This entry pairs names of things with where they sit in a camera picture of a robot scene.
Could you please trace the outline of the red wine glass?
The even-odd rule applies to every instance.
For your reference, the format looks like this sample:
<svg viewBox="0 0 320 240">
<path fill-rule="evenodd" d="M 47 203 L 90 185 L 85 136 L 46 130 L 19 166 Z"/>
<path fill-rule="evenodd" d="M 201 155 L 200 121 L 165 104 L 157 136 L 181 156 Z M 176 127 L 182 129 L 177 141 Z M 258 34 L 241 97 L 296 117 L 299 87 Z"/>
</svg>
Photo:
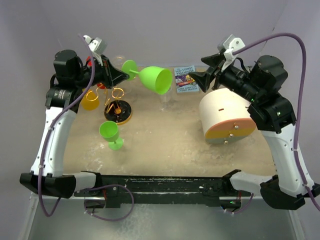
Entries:
<svg viewBox="0 0 320 240">
<path fill-rule="evenodd" d="M 92 63 L 91 63 L 91 60 L 90 60 L 89 56 L 86 59 L 85 66 L 89 67 L 89 68 L 92 66 Z M 103 83 L 97 83 L 96 86 L 97 86 L 98 89 L 101 89 L 101 90 L 105 90 L 106 89 L 106 86 Z"/>
</svg>

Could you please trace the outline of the gold wine glass rack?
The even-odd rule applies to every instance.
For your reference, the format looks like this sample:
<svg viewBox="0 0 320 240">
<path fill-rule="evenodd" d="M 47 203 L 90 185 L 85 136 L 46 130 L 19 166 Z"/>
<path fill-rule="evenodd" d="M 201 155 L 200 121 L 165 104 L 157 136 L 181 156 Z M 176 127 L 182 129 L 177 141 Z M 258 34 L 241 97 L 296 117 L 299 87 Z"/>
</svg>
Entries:
<svg viewBox="0 0 320 240">
<path fill-rule="evenodd" d="M 109 96 L 109 89 L 103 90 L 104 110 L 103 115 L 107 121 L 113 121 L 117 125 L 124 125 L 127 123 L 133 114 L 131 105 L 123 99 L 125 96 L 124 91 L 121 88 L 114 87 L 111 89 Z"/>
</svg>

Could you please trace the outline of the orange wine glass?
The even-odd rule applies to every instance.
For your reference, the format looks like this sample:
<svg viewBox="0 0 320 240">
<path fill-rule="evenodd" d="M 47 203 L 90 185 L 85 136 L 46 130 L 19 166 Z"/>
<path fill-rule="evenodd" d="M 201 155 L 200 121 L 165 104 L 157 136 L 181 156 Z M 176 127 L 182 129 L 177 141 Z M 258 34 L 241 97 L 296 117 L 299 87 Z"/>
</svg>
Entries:
<svg viewBox="0 0 320 240">
<path fill-rule="evenodd" d="M 86 111 L 95 110 L 100 105 L 98 88 L 89 90 L 80 101 L 80 105 Z"/>
</svg>

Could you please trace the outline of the white round drawer box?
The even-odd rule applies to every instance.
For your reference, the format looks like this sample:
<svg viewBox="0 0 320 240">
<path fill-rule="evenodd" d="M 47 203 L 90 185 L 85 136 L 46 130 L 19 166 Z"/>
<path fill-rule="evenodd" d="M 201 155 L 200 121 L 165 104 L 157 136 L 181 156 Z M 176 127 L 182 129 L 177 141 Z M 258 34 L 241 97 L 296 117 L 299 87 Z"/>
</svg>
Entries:
<svg viewBox="0 0 320 240">
<path fill-rule="evenodd" d="M 256 124 L 250 103 L 227 88 L 206 94 L 199 103 L 204 139 L 209 144 L 229 144 L 249 136 Z"/>
</svg>

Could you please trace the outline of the clear wine glass front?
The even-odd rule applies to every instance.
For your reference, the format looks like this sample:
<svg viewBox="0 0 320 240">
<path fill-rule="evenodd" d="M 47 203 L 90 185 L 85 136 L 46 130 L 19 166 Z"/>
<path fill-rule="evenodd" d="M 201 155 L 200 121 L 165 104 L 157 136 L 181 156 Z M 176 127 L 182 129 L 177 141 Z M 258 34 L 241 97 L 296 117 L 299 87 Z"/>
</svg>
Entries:
<svg viewBox="0 0 320 240">
<path fill-rule="evenodd" d="M 123 55 L 117 55 L 112 58 L 111 63 L 112 65 L 119 71 L 122 70 L 123 64 L 126 62 L 126 58 Z M 121 88 L 124 94 L 129 94 L 132 91 L 131 82 L 127 79 L 124 79 L 124 75 L 120 77 L 121 82 L 119 82 L 116 87 Z"/>
</svg>

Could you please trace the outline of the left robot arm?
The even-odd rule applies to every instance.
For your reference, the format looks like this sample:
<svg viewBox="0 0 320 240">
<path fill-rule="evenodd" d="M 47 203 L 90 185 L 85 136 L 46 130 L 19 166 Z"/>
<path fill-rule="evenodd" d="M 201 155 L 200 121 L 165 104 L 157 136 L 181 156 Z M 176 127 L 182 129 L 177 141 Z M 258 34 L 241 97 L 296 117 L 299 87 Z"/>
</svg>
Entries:
<svg viewBox="0 0 320 240">
<path fill-rule="evenodd" d="M 46 93 L 40 147 L 30 171 L 19 178 L 20 184 L 35 194 L 68 199 L 74 192 L 84 189 L 91 196 L 98 196 L 103 191 L 96 173 L 85 171 L 64 175 L 64 153 L 70 128 L 85 96 L 83 89 L 96 84 L 111 89 L 128 80 L 129 75 L 113 67 L 103 54 L 95 54 L 89 61 L 91 65 L 83 64 L 77 53 L 70 49 L 55 54 L 55 74 Z"/>
</svg>

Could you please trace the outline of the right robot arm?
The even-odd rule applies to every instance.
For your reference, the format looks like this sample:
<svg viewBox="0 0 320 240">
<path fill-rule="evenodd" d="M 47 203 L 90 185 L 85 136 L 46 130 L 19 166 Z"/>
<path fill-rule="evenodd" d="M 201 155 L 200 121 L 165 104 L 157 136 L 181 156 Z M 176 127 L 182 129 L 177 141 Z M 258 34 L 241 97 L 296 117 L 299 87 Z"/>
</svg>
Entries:
<svg viewBox="0 0 320 240">
<path fill-rule="evenodd" d="M 259 194 L 272 208 L 297 210 L 306 198 L 320 194 L 320 186 L 308 175 L 295 139 L 298 120 L 290 101 L 279 90 L 288 77 L 280 59 L 270 55 L 258 58 L 250 72 L 230 65 L 223 69 L 220 53 L 203 57 L 204 72 L 191 72 L 203 92 L 224 86 L 249 103 L 248 113 L 265 138 L 276 174 L 259 176 L 234 170 L 226 176 L 222 190 L 228 196 L 238 191 Z"/>
</svg>

